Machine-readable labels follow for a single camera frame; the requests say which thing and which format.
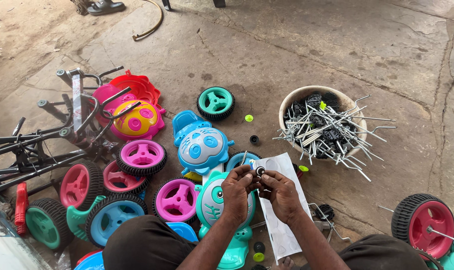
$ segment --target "bowl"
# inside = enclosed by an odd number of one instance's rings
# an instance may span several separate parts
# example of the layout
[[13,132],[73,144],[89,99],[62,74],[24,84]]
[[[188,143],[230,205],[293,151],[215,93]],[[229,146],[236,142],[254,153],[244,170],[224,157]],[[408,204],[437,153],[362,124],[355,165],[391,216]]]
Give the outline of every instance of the bowl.
[[[320,86],[320,85],[304,86],[304,87],[301,87],[299,89],[296,89],[296,90],[292,91],[290,94],[288,94],[284,98],[284,101],[282,101],[282,104],[280,105],[280,109],[279,109],[279,124],[280,124],[280,127],[282,129],[286,129],[285,123],[284,123],[284,114],[287,112],[287,108],[290,107],[290,105],[294,101],[299,101],[299,100],[301,100],[303,98],[306,98],[307,96],[311,95],[315,91],[319,91],[321,95],[325,94],[326,92],[334,93],[337,96],[337,101],[339,103],[339,109],[338,109],[339,112],[344,112],[344,111],[349,110],[349,109],[351,109],[351,108],[353,108],[355,106],[355,101],[350,99],[348,96],[344,95],[344,93],[342,93],[340,91],[337,91],[335,89],[332,89],[330,87]],[[364,114],[362,113],[362,111],[359,111],[357,114],[354,114],[354,116],[363,117]],[[356,123],[357,125],[361,126],[362,128],[367,129],[367,123],[365,122],[365,119],[352,118],[352,121],[354,123]],[[359,138],[361,138],[362,140],[365,140],[367,138],[367,134],[366,133],[361,133],[361,134],[359,134]],[[302,148],[298,144],[294,144],[294,148],[297,151],[299,151],[300,153],[302,153],[302,151],[303,151]],[[360,151],[359,148],[351,149],[345,156],[346,157],[347,156],[353,156],[358,151]],[[330,158],[318,159],[318,160],[320,160],[320,161],[329,161],[329,162],[333,161]]]

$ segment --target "pink wheel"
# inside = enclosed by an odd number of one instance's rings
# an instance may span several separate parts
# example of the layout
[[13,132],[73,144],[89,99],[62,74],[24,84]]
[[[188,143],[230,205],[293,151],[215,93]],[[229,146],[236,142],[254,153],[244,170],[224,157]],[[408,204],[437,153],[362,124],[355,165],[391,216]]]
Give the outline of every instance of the pink wheel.
[[121,171],[117,161],[109,163],[104,169],[104,188],[107,193],[139,194],[149,185],[147,177],[136,177]]
[[167,162],[165,148],[152,140],[133,140],[119,150],[117,164],[133,176],[148,176],[159,172]]
[[153,197],[153,213],[167,222],[190,224],[197,219],[195,202],[198,191],[187,178],[174,178],[164,183]]
[[454,219],[449,208],[430,194],[413,194],[403,199],[392,215],[392,236],[423,249],[435,258],[444,256],[452,245],[445,235],[454,236]]
[[100,167],[91,161],[82,161],[65,174],[60,186],[60,202],[66,208],[73,205],[79,211],[86,211],[103,189],[104,177]]

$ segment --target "sticker sheet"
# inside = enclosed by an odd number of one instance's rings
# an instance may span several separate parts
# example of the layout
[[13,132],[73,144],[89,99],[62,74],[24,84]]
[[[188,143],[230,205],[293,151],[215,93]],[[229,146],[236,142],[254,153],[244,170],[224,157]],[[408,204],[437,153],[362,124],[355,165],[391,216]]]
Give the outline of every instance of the sticker sheet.
[[[300,186],[300,182],[294,171],[294,167],[292,166],[292,161],[287,153],[256,160],[254,168],[257,168],[258,166],[262,166],[266,170],[278,171],[294,181],[302,208],[310,219],[312,219],[307,199],[305,199],[304,192],[302,191],[302,187]],[[284,224],[275,216],[270,201],[260,198],[260,205],[262,206],[263,215],[267,222],[266,225],[269,231],[270,242],[272,243],[275,262],[278,265],[278,259],[301,252],[302,250],[287,224]]]

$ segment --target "hand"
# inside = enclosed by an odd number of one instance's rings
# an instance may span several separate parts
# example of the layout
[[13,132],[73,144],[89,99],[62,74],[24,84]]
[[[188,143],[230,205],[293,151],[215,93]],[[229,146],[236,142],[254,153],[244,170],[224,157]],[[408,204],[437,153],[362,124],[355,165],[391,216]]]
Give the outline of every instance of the hand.
[[250,165],[242,165],[231,170],[222,183],[224,211],[221,217],[227,216],[235,220],[237,226],[247,218],[248,194],[261,186],[258,177],[253,179],[254,174]]
[[259,197],[270,200],[273,212],[280,221],[291,226],[299,214],[305,214],[292,180],[278,171],[266,170],[260,183]]

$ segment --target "man's arm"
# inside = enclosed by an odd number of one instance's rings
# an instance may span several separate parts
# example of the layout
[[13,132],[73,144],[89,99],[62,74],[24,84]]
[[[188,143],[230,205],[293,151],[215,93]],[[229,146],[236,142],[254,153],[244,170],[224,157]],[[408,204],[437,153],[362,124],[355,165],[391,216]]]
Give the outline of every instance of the man's arm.
[[224,210],[202,241],[192,250],[177,270],[215,270],[234,237],[237,228],[247,218],[248,194],[260,187],[259,178],[253,179],[250,165],[231,170],[222,183]]
[[277,218],[290,227],[312,270],[350,270],[303,210],[292,180],[267,170],[260,183],[259,196],[270,200]]
[[240,223],[235,218],[222,214],[199,242],[199,245],[177,267],[177,270],[217,269],[220,259],[239,225]]

